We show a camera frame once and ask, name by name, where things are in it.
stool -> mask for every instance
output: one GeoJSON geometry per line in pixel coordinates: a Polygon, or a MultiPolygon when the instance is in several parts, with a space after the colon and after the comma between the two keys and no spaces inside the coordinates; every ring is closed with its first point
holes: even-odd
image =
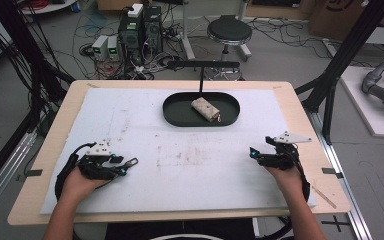
{"type": "MultiPolygon", "coordinates": [[[[229,46],[239,46],[248,42],[252,36],[252,29],[246,23],[237,20],[235,16],[221,16],[208,25],[207,34],[210,39],[224,44],[221,61],[227,61],[229,46]]],[[[224,68],[205,69],[205,76],[210,80],[216,78],[230,80],[227,74],[233,75],[234,80],[239,80],[242,76],[239,68],[231,71],[226,71],[224,68]]]]}

human hand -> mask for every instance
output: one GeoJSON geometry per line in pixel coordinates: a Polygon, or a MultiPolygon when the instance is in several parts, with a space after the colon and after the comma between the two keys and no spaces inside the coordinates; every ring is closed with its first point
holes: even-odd
{"type": "Polygon", "coordinates": [[[96,188],[107,182],[107,180],[87,179],[82,175],[79,167],[75,167],[65,179],[59,201],[77,205],[87,198],[96,188]]]}
{"type": "Polygon", "coordinates": [[[295,166],[286,170],[272,167],[265,167],[265,169],[276,179],[277,185],[285,197],[302,195],[301,174],[295,166]]]}

human arm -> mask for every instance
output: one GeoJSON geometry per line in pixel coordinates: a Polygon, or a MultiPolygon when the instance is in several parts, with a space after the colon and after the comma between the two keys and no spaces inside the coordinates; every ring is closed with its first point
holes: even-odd
{"type": "Polygon", "coordinates": [[[296,167],[280,170],[266,167],[276,179],[289,208],[294,239],[326,239],[302,193],[301,176],[296,167]]]}
{"type": "Polygon", "coordinates": [[[75,167],[64,182],[61,197],[52,212],[43,239],[73,239],[73,221],[77,205],[106,182],[89,180],[83,177],[78,167],[75,167]]]}

black stool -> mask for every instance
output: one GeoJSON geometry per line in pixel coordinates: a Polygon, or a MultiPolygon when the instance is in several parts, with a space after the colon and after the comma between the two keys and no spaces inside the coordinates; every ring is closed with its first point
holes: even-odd
{"type": "MultiPolygon", "coordinates": [[[[229,46],[239,46],[248,42],[252,36],[252,29],[235,16],[221,16],[208,25],[207,34],[210,39],[224,44],[221,61],[227,61],[229,46]]],[[[239,80],[242,76],[239,69],[226,71],[224,68],[207,68],[205,71],[205,76],[210,80],[216,78],[231,80],[227,74],[233,75],[234,80],[239,80]]]]}

forearm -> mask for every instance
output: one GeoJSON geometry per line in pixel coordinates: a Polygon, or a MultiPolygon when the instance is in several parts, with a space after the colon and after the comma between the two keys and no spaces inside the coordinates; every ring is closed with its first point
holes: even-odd
{"type": "Polygon", "coordinates": [[[44,240],[72,240],[77,204],[60,200],[52,212],[44,240]]]}
{"type": "Polygon", "coordinates": [[[284,193],[284,197],[291,214],[295,239],[326,239],[302,193],[284,193]]]}

